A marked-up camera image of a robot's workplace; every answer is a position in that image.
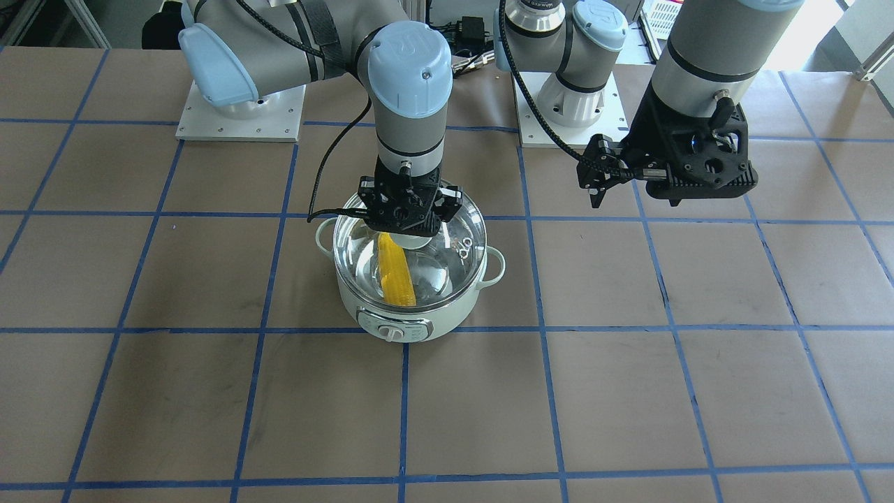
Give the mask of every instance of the light blue joint cap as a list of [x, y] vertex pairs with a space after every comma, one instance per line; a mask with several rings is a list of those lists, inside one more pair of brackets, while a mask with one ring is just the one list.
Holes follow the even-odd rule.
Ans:
[[804, 0], [738, 0], [738, 2], [756, 11], [781, 13], [800, 7]]
[[226, 107], [258, 99], [251, 75], [230, 48], [204, 24], [180, 32], [180, 48], [205, 101]]
[[578, 29], [597, 46], [612, 52], [624, 48], [627, 18], [617, 7], [604, 0], [580, 0], [574, 4], [573, 13]]
[[397, 115], [422, 119], [447, 104], [453, 90], [447, 39], [424, 23], [397, 21], [379, 30], [369, 49], [369, 86]]
[[493, 55], [497, 59], [497, 68], [504, 72], [510, 70], [509, 58], [506, 57], [506, 51], [502, 49], [502, 38], [500, 38], [500, 9], [493, 11]]
[[196, 18], [192, 17], [190, 5], [186, 2], [183, 2], [180, 6], [180, 17], [183, 19], [183, 26], [185, 26], [186, 28], [189, 28], [193, 24], [196, 24]]

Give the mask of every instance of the metal mounting plate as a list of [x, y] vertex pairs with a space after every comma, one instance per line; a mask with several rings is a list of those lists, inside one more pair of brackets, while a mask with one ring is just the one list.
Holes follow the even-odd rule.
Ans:
[[[531, 91], [534, 98], [544, 86], [549, 73], [544, 72], [522, 72], [521, 78], [525, 80], [527, 90]], [[595, 124], [587, 128], [570, 128], [563, 125], [555, 124], [547, 119], [547, 123], [552, 127], [563, 141], [576, 149], [585, 149], [590, 142], [590, 138], [597, 133], [602, 133], [613, 140], [618, 141], [629, 132], [627, 119], [624, 118], [624, 108], [620, 103], [618, 92], [618, 84], [615, 83], [614, 74], [609, 76], [608, 82], [605, 83], [604, 104], [601, 116]], [[531, 114], [531, 107], [527, 105], [525, 97], [521, 95], [519, 85], [515, 84], [515, 105], [519, 114], [519, 136], [521, 138], [521, 146], [534, 149], [557, 149], [556, 144], [546, 135], [544, 129], [540, 127], [537, 119]]]
[[280, 91], [261, 107], [249, 118], [223, 115], [202, 98], [193, 82], [176, 137], [186, 141], [298, 141], [304, 86]]

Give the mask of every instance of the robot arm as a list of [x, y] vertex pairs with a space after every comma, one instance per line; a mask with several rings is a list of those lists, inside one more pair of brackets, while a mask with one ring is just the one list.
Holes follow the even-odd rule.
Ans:
[[452, 70], [440, 33], [409, 21], [393, 0], [275, 7], [267, 0], [190, 0], [183, 9], [181, 48], [216, 107], [345, 72], [360, 81], [378, 136], [375, 176], [358, 188], [371, 228], [433, 236], [453, 217], [462, 191], [441, 184]]
[[[687, 0], [629, 135], [616, 142], [597, 134], [583, 156], [563, 146], [561, 140], [556, 141], [578, 160], [578, 182], [589, 190], [592, 206], [599, 207], [606, 190], [634, 178], [646, 180], [649, 195], [669, 200], [672, 206], [684, 199], [738, 197], [754, 188], [757, 172], [748, 160], [747, 121], [739, 100], [803, 2]], [[604, 42], [611, 39], [604, 33], [611, 32], [611, 24], [605, 22], [611, 7], [606, 6], [602, 0], [578, 1], [574, 15], [569, 17], [575, 29], [567, 29], [566, 39], [574, 36], [575, 44], [581, 40], [610, 49], [611, 44]], [[502, 35], [500, 46], [505, 53], [503, 69], [511, 70], [520, 81], [519, 69], [530, 68], [527, 55], [538, 50], [532, 46], [540, 47], [560, 36], [561, 17], [558, 0], [501, 0], [497, 31]], [[555, 61], [558, 53], [551, 50]], [[517, 54], [516, 61], [512, 54]], [[574, 57], [561, 60], [569, 61], [569, 65], [555, 70], [551, 79], [570, 91], [587, 91], [575, 89], [570, 75], [579, 78], [578, 72], [589, 72], [595, 78], [604, 67], [610, 70], [614, 64], [608, 55], [598, 52], [590, 60], [595, 69], [575, 67]], [[522, 82], [519, 86], [529, 105], [541, 108], [543, 115], [549, 114], [548, 99], [538, 96], [533, 104]], [[576, 110], [565, 115], [589, 115], [588, 108]], [[561, 117], [550, 118], [565, 124]]]

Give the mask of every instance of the corn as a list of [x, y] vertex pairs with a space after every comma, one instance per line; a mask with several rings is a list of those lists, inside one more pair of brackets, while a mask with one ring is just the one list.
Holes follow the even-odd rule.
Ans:
[[409, 277], [406, 252], [388, 233], [380, 233], [379, 273], [382, 277], [382, 291], [385, 301], [400, 307], [416, 305], [413, 281]]

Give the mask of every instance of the blue tape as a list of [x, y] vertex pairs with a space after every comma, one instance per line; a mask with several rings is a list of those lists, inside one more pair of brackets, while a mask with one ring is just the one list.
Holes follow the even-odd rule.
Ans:
[[866, 226], [863, 224], [862, 218], [860, 218], [860, 214], [856, 211], [856, 206], [854, 206], [854, 202], [850, 199], [848, 192], [844, 188], [844, 184], [841, 182], [841, 179], [838, 176], [838, 173], [835, 172], [835, 166], [832, 164], [831, 159], [829, 159], [829, 155], [826, 154], [826, 149], [822, 147], [822, 144], [817, 142], [816, 147], [820, 150], [820, 154], [822, 155], [822, 159], [825, 161], [826, 166], [829, 168], [829, 172], [832, 175], [832, 178], [835, 179], [835, 184], [839, 187], [841, 191], [841, 195], [844, 196], [844, 201], [850, 207], [851, 212], [854, 214], [854, 218], [856, 218], [857, 223], [860, 225], [860, 229], [863, 231], [863, 236], [866, 238], [866, 241], [869, 243], [869, 247], [873, 251], [873, 255], [875, 255], [875, 259], [879, 262], [881, 266], [881, 270], [884, 271], [885, 276], [888, 278], [888, 282], [891, 286], [894, 286], [894, 276], [891, 275], [890, 269], [888, 269], [888, 265], [885, 263], [884, 258], [879, 253], [879, 247], [876, 246], [875, 241], [869, 235], [869, 231], [866, 229]]
[[860, 463], [861, 470], [894, 470], [894, 463]]
[[739, 475], [745, 473], [810, 473], [810, 472], [849, 472], [851, 465], [786, 465], [786, 466], [734, 466], [717, 468], [721, 475]]
[[[745, 204], [748, 207], [748, 211], [753, 216], [755, 213], [755, 209], [752, 206], [751, 200], [748, 198], [747, 195], [745, 196]], [[757, 235], [761, 240], [761, 245], [763, 246], [763, 250], [767, 256], [767, 260], [770, 262], [770, 268], [773, 271], [773, 275], [776, 277], [776, 282], [779, 284], [780, 290], [782, 291], [782, 297], [785, 299], [786, 307], [789, 309], [789, 315], [791, 316], [792, 321], [795, 322], [797, 336], [801, 341], [801, 346], [804, 347], [804, 351], [807, 357], [807, 363], [810, 365], [810, 370], [814, 375], [816, 384], [819, 386], [820, 394], [822, 395], [822, 401], [826, 404], [826, 410], [828, 411], [829, 416], [832, 419], [832, 424], [835, 426], [835, 431], [839, 436], [841, 446], [844, 448], [845, 454], [848, 457], [848, 462], [850, 463], [851, 470], [854, 472], [854, 475], [857, 478], [857, 484], [860, 486], [860, 491], [863, 493], [864, 500], [866, 501], [866, 503], [871, 503], [871, 499], [869, 498], [869, 491], [866, 490], [865, 483], [863, 482], [863, 476], [860, 474], [859, 468], [856, 466], [854, 453], [851, 451], [848, 439], [845, 437], [844, 430], [841, 428], [841, 422], [839, 421], [838, 414], [835, 412], [835, 407], [832, 405], [831, 399], [829, 398], [829, 392], [826, 390], [825, 384], [822, 382], [820, 370], [816, 366], [814, 355], [810, 351], [810, 345], [807, 343], [807, 338], [804, 335], [804, 330], [801, 326], [801, 322], [797, 318], [797, 313], [795, 313], [794, 304], [792, 304], [791, 298], [789, 297], [789, 291], [785, 287], [785, 283], [782, 281], [782, 274], [780, 274], [779, 267], [776, 264], [776, 259], [773, 258], [773, 253], [770, 249], [770, 245], [767, 243], [767, 239], [763, 233], [763, 229], [757, 221], [755, 221], [755, 229], [757, 230]]]
[[[680, 331], [705, 330], [772, 330], [795, 331], [798, 328], [805, 332], [891, 332], [894, 325], [675, 325]], [[670, 325], [631, 325], [628, 327], [613, 326], [562, 326], [547, 325], [547, 333], [562, 332], [670, 332]], [[0, 327], [0, 334], [147, 334], [152, 332], [170, 332], [172, 334], [256, 334], [258, 327]], [[451, 333], [530, 333], [539, 332], [540, 327], [456, 327]], [[360, 327], [268, 327], [267, 334], [312, 335], [312, 334], [366, 334]]]
[[404, 503], [407, 498], [407, 416], [409, 415], [409, 344], [403, 345], [401, 364], [401, 445], [398, 466], [397, 501]]
[[90, 407], [90, 412], [87, 417], [87, 424], [84, 426], [84, 431], [80, 437], [80, 444], [78, 445], [78, 451], [75, 454], [74, 462], [72, 463], [72, 469], [69, 473], [68, 485], [65, 488], [65, 492], [63, 493], [62, 503], [68, 503], [69, 499], [72, 497], [72, 490], [74, 488], [74, 483], [78, 479], [78, 471], [80, 470], [80, 464], [84, 458], [84, 452], [87, 449], [87, 444], [89, 442], [90, 433], [93, 431], [93, 423], [97, 417], [97, 411], [99, 410], [99, 403], [102, 399], [103, 391], [105, 391], [105, 384], [108, 381], [109, 371], [112, 369], [112, 362], [114, 360], [115, 352], [118, 349], [118, 344], [121, 341], [121, 333], [124, 327], [124, 321], [127, 319], [128, 312], [131, 309], [131, 303], [133, 302], [133, 296], [137, 291], [137, 283], [139, 282], [139, 278], [142, 275], [143, 265], [146, 263], [146, 257], [149, 253], [149, 247], [152, 244], [152, 238], [155, 236], [156, 229], [158, 227], [158, 220], [161, 218], [161, 210], [164, 207], [164, 201], [167, 199], [167, 193], [171, 188], [171, 181], [173, 179], [173, 174], [177, 169], [177, 164], [180, 162], [180, 155], [183, 152], [183, 141], [178, 142], [177, 150], [174, 152], [173, 160], [171, 161], [171, 168], [168, 170], [167, 179], [164, 182], [164, 188], [162, 189], [162, 193], [158, 198], [158, 204], [156, 206], [156, 215], [152, 219], [152, 225], [149, 226], [149, 231], [146, 236], [146, 241], [143, 243], [143, 249], [140, 252], [139, 260], [137, 261], [136, 270], [133, 273], [133, 279], [131, 280], [131, 286], [128, 289], [127, 297], [124, 299], [124, 306], [122, 307], [121, 316], [118, 319], [118, 326], [112, 337], [112, 344], [109, 347], [108, 355], [105, 358], [105, 366], [103, 367], [102, 375], [99, 377], [99, 383], [97, 384], [97, 391], [94, 395], [93, 405]]
[[482, 473], [477, 475], [444, 474], [444, 475], [411, 475], [408, 483], [450, 483], [450, 482], [508, 482], [508, 481], [557, 481], [558, 472], [540, 473]]
[[26, 213], [25, 218], [21, 220], [19, 228], [13, 235], [13, 240], [10, 241], [9, 245], [6, 247], [6, 253], [4, 253], [3, 258], [0, 259], [0, 275], [3, 274], [4, 269], [6, 269], [6, 264], [9, 263], [10, 257], [13, 256], [13, 251], [15, 250], [16, 245], [19, 244], [19, 240], [21, 239], [21, 233], [25, 231], [25, 226], [30, 220], [30, 212], [34, 211], [34, 208], [38, 205], [40, 195], [44, 192], [44, 189], [46, 189], [46, 183], [49, 181], [50, 176], [55, 171], [55, 167], [59, 163], [59, 158], [62, 156], [62, 153], [65, 150], [65, 146], [68, 144], [68, 140], [72, 137], [75, 123], [77, 122], [78, 117], [80, 117], [81, 112], [84, 111], [84, 106], [87, 105], [87, 100], [90, 98], [90, 93], [93, 92], [93, 87], [97, 83], [99, 73], [102, 72], [103, 66], [105, 66], [105, 60], [108, 58], [108, 56], [109, 51], [107, 49], [103, 52], [102, 57], [99, 58], [97, 69], [95, 72], [93, 72], [93, 78], [90, 79], [90, 84], [87, 86], [87, 90], [84, 92], [84, 96], [80, 99], [80, 104], [78, 105], [78, 109], [74, 113], [74, 117], [70, 121], [68, 131], [65, 132], [65, 136], [63, 136], [62, 142], [59, 144], [59, 149], [56, 151], [55, 155], [53, 155], [53, 160], [50, 161], [50, 166], [46, 169], [46, 173], [44, 173], [43, 179], [40, 180], [40, 185], [38, 186], [37, 191], [34, 193], [34, 197], [31, 198], [31, 203], [28, 205], [28, 213]]
[[0, 117], [0, 123], [24, 123], [24, 124], [99, 124], [99, 125], [166, 125], [175, 126], [174, 121], [113, 121], [113, 120], [64, 120], [64, 119], [18, 119], [14, 117]]
[[[92, 209], [0, 209], [0, 215], [42, 215], [56, 217], [153, 217], [155, 211], [118, 211], [118, 210], [92, 210]], [[162, 211], [162, 217], [222, 217], [222, 218], [279, 218], [282, 213], [274, 212], [247, 212], [247, 211]], [[304, 219], [307, 213], [286, 213], [289, 219]], [[751, 218], [698, 218], [698, 217], [588, 217], [588, 216], [534, 216], [523, 215], [487, 215], [485, 220], [492, 221], [518, 221], [528, 219], [535, 222], [649, 222], [649, 223], [676, 223], [676, 224], [738, 224], [752, 225], [755, 220]], [[795, 220], [758, 218], [761, 224], [793, 225], [793, 226], [894, 226], [894, 221], [889, 220]]]
[[546, 320], [544, 316], [544, 300], [540, 290], [540, 271], [537, 268], [537, 251], [534, 244], [534, 223], [531, 218], [531, 202], [527, 191], [527, 174], [525, 173], [525, 157], [521, 147], [516, 147], [519, 157], [519, 174], [521, 175], [521, 195], [525, 206], [527, 224], [527, 245], [531, 255], [531, 272], [534, 277], [534, 296], [537, 305], [537, 324], [540, 332], [540, 350], [544, 359], [544, 376], [546, 379], [546, 398], [550, 406], [550, 423], [552, 424], [552, 443], [556, 451], [556, 468], [559, 470], [559, 485], [562, 503], [568, 503], [568, 481], [565, 479], [565, 455], [561, 447], [559, 416], [556, 413], [555, 391], [552, 385], [552, 366], [550, 364], [549, 339], [546, 336]]
[[695, 385], [693, 385], [692, 376], [689, 374], [689, 366], [686, 361], [686, 353], [683, 351], [683, 343], [679, 339], [679, 332], [677, 331], [676, 322], [673, 318], [673, 310], [671, 309], [671, 298], [668, 296], [667, 286], [664, 284], [662, 265], [661, 262], [658, 261], [658, 254], [655, 251], [655, 245], [652, 239], [652, 231], [649, 229], [649, 224], [645, 219], [645, 208], [643, 207], [643, 198], [639, 194], [639, 186], [636, 182], [633, 182], [633, 184], [633, 193], [634, 197], [637, 200], [639, 215], [643, 218], [643, 231], [645, 232], [645, 240], [649, 245], [649, 254], [652, 256], [652, 263], [655, 267], [655, 276], [658, 280], [658, 288], [661, 290], [662, 293], [664, 312], [667, 315], [668, 323], [670, 324], [670, 332], [673, 335], [673, 343], [677, 349], [679, 365], [680, 368], [683, 370], [683, 379], [684, 381], [686, 381], [686, 390], [689, 394], [689, 402], [692, 405], [692, 413], [696, 419], [698, 436], [702, 440], [704, 458], [708, 465], [708, 472], [711, 475], [711, 484], [714, 487], [714, 497], [717, 498], [717, 503], [723, 503], [723, 494], [721, 492], [720, 481], [718, 480], [717, 472], [714, 469], [714, 459], [713, 455], [711, 454], [711, 446], [708, 444], [708, 434], [707, 431], [704, 429], [702, 412], [698, 406], [698, 400], [696, 400], [696, 387]]
[[695, 477], [710, 475], [708, 468], [678, 468], [666, 470], [616, 470], [609, 472], [569, 472], [570, 479], [643, 479], [654, 477]]
[[63, 490], [65, 482], [0, 482], [3, 490]]
[[291, 160], [289, 161], [289, 175], [286, 177], [285, 189], [283, 191], [283, 205], [280, 211], [279, 228], [276, 231], [276, 243], [274, 245], [274, 256], [270, 261], [270, 275], [267, 279], [267, 289], [264, 298], [264, 309], [261, 311], [261, 326], [257, 335], [257, 346], [255, 348], [255, 361], [251, 370], [251, 384], [249, 385], [249, 396], [245, 405], [245, 419], [242, 422], [242, 434], [239, 442], [239, 453], [236, 455], [236, 468], [233, 470], [233, 479], [236, 484], [230, 491], [231, 503], [236, 503], [239, 498], [239, 482], [242, 477], [242, 467], [245, 465], [245, 452], [248, 449], [249, 433], [251, 431], [251, 417], [255, 410], [255, 397], [257, 396], [257, 381], [261, 372], [261, 361], [264, 354], [264, 342], [267, 333], [267, 322], [270, 316], [270, 304], [273, 301], [274, 289], [276, 286], [276, 271], [279, 268], [280, 252], [283, 249], [283, 235], [285, 234], [286, 214], [289, 209], [289, 200], [291, 198], [292, 182], [295, 178], [295, 166], [298, 164], [298, 145], [292, 147]]
[[397, 477], [318, 477], [292, 479], [243, 479], [234, 487], [294, 487], [325, 485], [391, 485], [397, 483]]

